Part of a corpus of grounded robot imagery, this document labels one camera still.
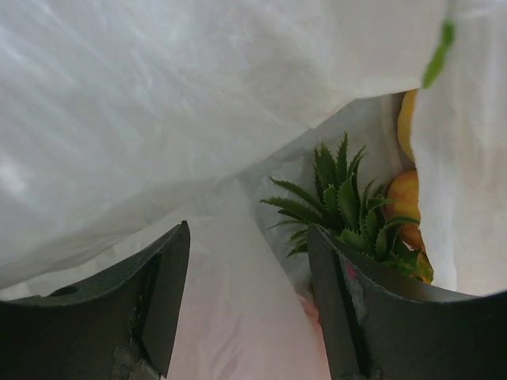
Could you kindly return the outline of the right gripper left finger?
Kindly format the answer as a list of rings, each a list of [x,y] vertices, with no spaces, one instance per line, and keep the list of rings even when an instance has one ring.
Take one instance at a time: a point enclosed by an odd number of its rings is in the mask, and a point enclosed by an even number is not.
[[[160,379],[168,374],[190,231],[50,295],[1,304],[4,379]]]

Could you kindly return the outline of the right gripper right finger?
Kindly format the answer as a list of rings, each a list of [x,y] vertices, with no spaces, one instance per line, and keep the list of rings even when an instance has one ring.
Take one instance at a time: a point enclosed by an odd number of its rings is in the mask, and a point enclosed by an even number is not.
[[[319,226],[307,243],[331,378],[505,378],[505,293],[475,297],[405,277]]]

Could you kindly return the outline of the fake pineapple green crown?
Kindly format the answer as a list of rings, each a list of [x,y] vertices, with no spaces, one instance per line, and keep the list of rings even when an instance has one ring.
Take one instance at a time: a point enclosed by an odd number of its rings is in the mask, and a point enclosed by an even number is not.
[[[348,157],[349,137],[343,136],[337,152],[326,144],[314,149],[314,192],[298,184],[273,178],[274,185],[291,197],[272,196],[262,202],[277,207],[284,225],[297,224],[301,228],[291,235],[290,256],[309,251],[308,229],[315,224],[330,233],[346,247],[395,270],[421,281],[433,281],[433,267],[421,248],[402,235],[405,226],[416,227],[418,220],[409,215],[390,216],[387,207],[395,199],[386,194],[384,185],[368,183],[360,189],[358,174],[365,156],[359,149]]]

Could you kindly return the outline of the white plastic bag fruit print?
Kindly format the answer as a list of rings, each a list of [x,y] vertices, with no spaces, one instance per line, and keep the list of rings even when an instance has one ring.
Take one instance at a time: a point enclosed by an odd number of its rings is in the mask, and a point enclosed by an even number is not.
[[[345,135],[360,189],[417,171],[428,285],[506,295],[505,2],[4,1],[1,304],[187,222],[160,379],[333,379],[301,227],[262,200]]]

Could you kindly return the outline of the fake orange peach fruit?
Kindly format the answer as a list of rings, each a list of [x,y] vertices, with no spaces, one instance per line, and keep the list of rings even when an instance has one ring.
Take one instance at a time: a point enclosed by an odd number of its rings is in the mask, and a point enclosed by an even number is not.
[[[425,245],[419,230],[421,214],[418,208],[417,171],[410,170],[399,174],[390,184],[387,197],[395,200],[386,206],[387,217],[406,216],[416,219],[417,223],[408,223],[399,230],[402,240],[413,249],[425,251]]]

